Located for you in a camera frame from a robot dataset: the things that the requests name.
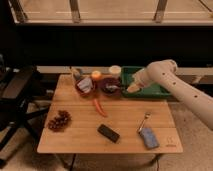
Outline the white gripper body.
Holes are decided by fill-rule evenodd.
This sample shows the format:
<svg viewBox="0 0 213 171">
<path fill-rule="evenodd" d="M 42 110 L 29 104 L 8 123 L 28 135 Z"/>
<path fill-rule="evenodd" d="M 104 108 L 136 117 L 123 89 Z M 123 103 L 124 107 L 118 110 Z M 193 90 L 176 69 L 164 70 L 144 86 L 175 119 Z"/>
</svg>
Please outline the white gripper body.
<svg viewBox="0 0 213 171">
<path fill-rule="evenodd" d="M 149 77 L 145 69 L 140 69 L 133 74 L 134 82 L 140 87 L 147 87 L 149 83 Z"/>
</svg>

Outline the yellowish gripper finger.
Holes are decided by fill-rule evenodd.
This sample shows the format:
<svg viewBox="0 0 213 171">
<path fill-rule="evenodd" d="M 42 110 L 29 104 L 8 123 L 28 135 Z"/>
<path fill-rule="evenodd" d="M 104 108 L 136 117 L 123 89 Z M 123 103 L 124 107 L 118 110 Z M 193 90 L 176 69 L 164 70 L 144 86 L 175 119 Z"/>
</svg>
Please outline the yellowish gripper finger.
<svg viewBox="0 0 213 171">
<path fill-rule="evenodd" d="M 134 92 L 137 92 L 140 90 L 140 87 L 136 84 L 131 84 L 128 88 L 127 88 L 127 91 L 129 93 L 134 93 Z"/>
</svg>

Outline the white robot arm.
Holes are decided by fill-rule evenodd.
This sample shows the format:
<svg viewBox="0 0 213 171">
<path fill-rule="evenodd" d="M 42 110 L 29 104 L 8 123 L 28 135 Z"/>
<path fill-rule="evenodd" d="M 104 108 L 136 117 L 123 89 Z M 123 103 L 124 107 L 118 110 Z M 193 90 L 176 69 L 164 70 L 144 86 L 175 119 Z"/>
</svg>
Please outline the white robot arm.
<svg viewBox="0 0 213 171">
<path fill-rule="evenodd" d="M 179 79 L 175 75 L 177 69 L 176 62 L 171 59 L 152 62 L 133 74 L 127 91 L 133 93 L 157 83 L 213 130 L 213 97 Z"/>
</svg>

